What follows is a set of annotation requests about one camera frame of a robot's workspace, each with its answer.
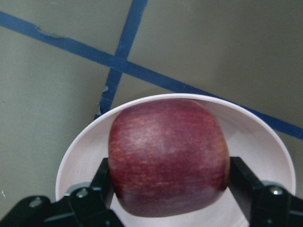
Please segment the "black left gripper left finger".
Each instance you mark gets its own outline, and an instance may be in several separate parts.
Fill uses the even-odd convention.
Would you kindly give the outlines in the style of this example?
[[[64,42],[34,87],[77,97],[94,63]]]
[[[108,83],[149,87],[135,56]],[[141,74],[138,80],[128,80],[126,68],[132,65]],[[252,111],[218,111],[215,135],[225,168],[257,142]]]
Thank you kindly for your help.
[[[35,195],[21,199],[0,221],[2,227],[122,227],[111,210],[114,190],[104,158],[88,186],[79,186],[59,201]]]

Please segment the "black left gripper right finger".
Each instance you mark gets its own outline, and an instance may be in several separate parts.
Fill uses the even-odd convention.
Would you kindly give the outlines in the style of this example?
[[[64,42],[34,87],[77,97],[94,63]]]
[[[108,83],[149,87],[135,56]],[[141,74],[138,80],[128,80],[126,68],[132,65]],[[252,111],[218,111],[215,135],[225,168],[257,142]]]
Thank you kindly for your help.
[[[261,181],[240,157],[230,157],[229,189],[250,227],[301,227],[303,200],[276,182]]]

